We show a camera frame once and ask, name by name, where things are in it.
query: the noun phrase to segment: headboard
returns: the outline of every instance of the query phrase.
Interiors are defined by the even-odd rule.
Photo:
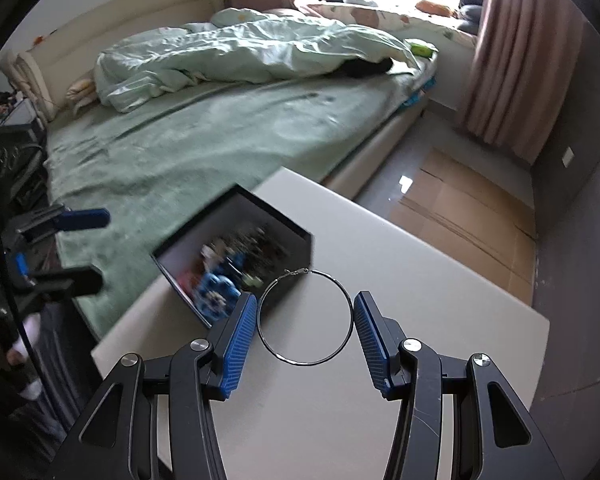
[[[100,51],[144,30],[175,27],[183,23],[208,22],[213,13],[224,9],[225,0],[111,0],[74,18],[58,28],[26,53],[28,79],[42,101],[49,105],[45,115],[52,120],[65,102],[71,83],[93,68]]]

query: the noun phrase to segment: table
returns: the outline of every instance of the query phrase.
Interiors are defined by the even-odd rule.
[[[407,337],[439,354],[486,352],[525,406],[534,396],[549,322],[504,290],[373,213],[282,169],[254,192],[314,235],[314,268],[353,297],[369,290]],[[312,360],[336,348],[349,314],[333,284],[308,276],[264,321],[286,356]],[[175,352],[205,330],[158,278],[92,355],[107,374],[126,352],[149,359]],[[451,402],[443,409],[439,478],[448,478]],[[399,402],[372,386],[356,334],[318,367],[277,361],[254,338],[240,385],[212,411],[227,477],[240,480],[381,479]],[[167,401],[160,399],[158,454],[168,465]]]

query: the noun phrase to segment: screw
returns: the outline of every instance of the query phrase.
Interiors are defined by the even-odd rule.
[[[410,352],[417,352],[422,348],[422,343],[417,339],[405,339],[402,342],[402,347]]]
[[[206,339],[194,339],[191,344],[189,345],[189,347],[192,350],[195,350],[196,352],[202,352],[203,350],[206,350],[207,348],[209,348],[209,341],[207,341]]]
[[[491,364],[491,358],[487,354],[475,354],[474,363],[478,366],[489,366]]]
[[[123,366],[133,366],[138,362],[138,356],[136,354],[125,354],[121,357],[120,363]]]

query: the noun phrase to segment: green bed sheet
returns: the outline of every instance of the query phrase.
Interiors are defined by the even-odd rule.
[[[107,208],[100,230],[61,233],[64,266],[92,263],[104,290],[78,304],[102,338],[157,277],[150,253],[234,183],[281,166],[319,181],[411,94],[416,78],[319,77],[266,85],[204,83],[129,114],[97,106],[48,136],[50,196]]]

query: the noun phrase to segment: wall outlet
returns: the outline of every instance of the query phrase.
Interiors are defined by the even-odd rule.
[[[573,151],[570,146],[567,146],[567,149],[564,150],[564,155],[562,156],[562,164],[565,168],[568,168],[573,160]]]

